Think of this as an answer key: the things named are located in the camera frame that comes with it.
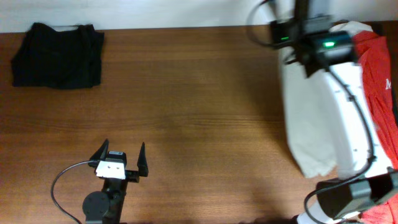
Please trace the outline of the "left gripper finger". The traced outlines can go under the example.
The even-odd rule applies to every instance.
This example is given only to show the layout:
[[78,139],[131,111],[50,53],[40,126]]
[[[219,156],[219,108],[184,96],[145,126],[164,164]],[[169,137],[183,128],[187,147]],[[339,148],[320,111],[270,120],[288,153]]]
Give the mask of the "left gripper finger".
[[137,167],[138,171],[148,171],[148,164],[147,164],[147,159],[146,159],[146,145],[145,142],[142,143],[139,157],[137,160]]
[[105,139],[100,148],[90,157],[91,161],[103,161],[108,153],[109,140]]

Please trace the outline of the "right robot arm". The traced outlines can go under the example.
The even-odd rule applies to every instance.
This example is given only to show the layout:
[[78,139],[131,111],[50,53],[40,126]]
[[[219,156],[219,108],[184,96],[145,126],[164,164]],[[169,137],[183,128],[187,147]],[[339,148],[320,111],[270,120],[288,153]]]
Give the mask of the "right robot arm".
[[344,223],[397,195],[397,171],[366,102],[363,69],[345,30],[332,31],[328,1],[295,1],[271,24],[287,140],[301,165],[338,168],[319,182],[294,223]]

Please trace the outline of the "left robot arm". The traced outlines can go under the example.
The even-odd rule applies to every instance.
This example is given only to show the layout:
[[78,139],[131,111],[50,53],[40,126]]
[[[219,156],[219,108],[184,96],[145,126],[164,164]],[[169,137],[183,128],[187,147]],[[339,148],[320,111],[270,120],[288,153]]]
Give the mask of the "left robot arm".
[[108,146],[109,141],[105,140],[90,157],[89,166],[104,183],[100,191],[90,193],[83,201],[85,223],[119,223],[128,183],[138,183],[141,177],[149,175],[145,144],[140,148],[138,170],[127,170],[126,153],[110,151]]

